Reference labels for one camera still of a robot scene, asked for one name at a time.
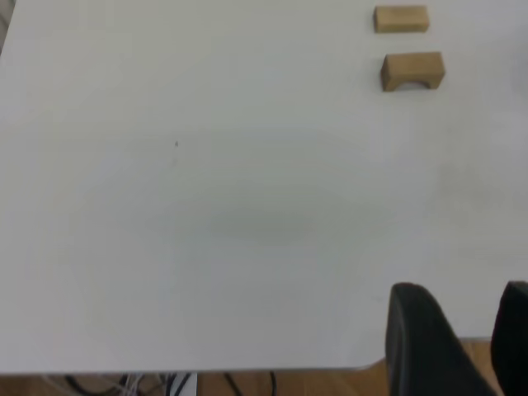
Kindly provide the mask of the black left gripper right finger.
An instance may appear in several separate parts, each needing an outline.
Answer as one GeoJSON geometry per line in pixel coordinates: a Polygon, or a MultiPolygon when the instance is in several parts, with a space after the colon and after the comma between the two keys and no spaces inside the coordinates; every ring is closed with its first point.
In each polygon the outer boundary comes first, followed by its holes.
{"type": "Polygon", "coordinates": [[[504,395],[527,395],[527,283],[509,281],[495,319],[491,358],[504,395]]]}

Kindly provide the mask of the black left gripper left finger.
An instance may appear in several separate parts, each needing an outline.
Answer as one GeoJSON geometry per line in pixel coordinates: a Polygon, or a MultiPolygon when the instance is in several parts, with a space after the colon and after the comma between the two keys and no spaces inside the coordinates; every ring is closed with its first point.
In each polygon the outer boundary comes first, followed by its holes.
{"type": "Polygon", "coordinates": [[[392,286],[384,348],[391,395],[495,394],[421,285],[392,286]]]}

